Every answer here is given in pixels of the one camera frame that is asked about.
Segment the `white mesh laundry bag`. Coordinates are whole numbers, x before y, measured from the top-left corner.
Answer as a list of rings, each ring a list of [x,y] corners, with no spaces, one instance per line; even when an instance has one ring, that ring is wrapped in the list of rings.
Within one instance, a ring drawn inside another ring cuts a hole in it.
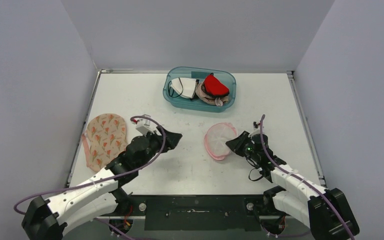
[[[222,161],[231,153],[226,142],[235,139],[237,136],[238,132],[231,123],[217,123],[211,126],[204,135],[204,148],[215,161]]]

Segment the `beige bra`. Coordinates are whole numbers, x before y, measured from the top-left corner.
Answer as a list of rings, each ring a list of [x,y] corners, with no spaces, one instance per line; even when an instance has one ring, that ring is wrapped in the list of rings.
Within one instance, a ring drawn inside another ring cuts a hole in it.
[[[205,93],[203,83],[199,83],[195,89],[195,95],[204,103],[212,106],[222,107],[229,102],[229,97],[213,97]]]

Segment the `red bra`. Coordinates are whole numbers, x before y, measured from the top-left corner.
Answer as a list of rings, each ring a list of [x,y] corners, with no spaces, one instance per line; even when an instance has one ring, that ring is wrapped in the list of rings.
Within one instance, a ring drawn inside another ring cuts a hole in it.
[[[221,83],[213,73],[210,73],[202,83],[203,91],[214,98],[223,98],[230,94],[230,90]]]

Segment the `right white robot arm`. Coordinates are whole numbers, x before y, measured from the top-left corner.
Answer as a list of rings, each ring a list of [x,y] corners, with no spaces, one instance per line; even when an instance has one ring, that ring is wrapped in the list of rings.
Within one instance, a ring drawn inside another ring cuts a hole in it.
[[[360,233],[345,194],[299,174],[273,153],[266,134],[244,131],[225,144],[253,164],[262,178],[275,184],[263,193],[262,207],[266,213],[283,212],[294,217],[309,228],[316,240],[353,240]]]

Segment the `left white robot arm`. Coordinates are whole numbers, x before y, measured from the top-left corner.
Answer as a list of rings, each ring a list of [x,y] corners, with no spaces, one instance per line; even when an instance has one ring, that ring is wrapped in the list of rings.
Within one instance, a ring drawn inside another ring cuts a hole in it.
[[[33,199],[21,226],[30,240],[61,240],[74,228],[96,217],[115,213],[124,215],[131,206],[122,189],[139,175],[138,169],[161,153],[173,150],[181,133],[163,127],[136,136],[115,159],[98,173],[73,189],[44,199]]]

